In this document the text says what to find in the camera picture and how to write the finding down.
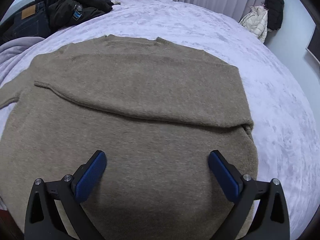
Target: bed sheet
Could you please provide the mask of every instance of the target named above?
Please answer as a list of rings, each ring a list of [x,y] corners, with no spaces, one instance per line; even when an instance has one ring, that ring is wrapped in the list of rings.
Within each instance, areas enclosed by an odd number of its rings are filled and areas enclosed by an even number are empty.
[[[172,0],[120,1],[122,5],[110,13],[60,30],[25,50],[8,67],[0,86],[28,68],[38,54],[109,34],[150,40],[159,36],[237,66],[255,122],[258,179],[281,180],[291,239],[296,239],[319,205],[320,144],[309,102],[290,71],[252,33],[225,15]],[[12,108],[13,104],[0,110],[0,134]]]

